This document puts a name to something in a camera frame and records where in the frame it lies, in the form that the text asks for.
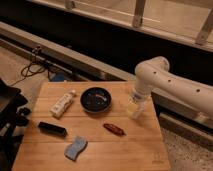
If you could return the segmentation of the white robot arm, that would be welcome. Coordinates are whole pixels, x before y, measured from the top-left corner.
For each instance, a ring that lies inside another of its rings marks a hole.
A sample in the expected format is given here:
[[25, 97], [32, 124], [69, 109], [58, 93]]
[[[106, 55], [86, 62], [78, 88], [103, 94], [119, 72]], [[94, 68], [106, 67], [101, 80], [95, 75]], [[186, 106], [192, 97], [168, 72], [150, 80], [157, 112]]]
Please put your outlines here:
[[154, 88], [159, 88], [213, 118], [213, 86], [171, 74], [169, 68], [163, 56], [137, 64], [133, 99], [144, 102]]

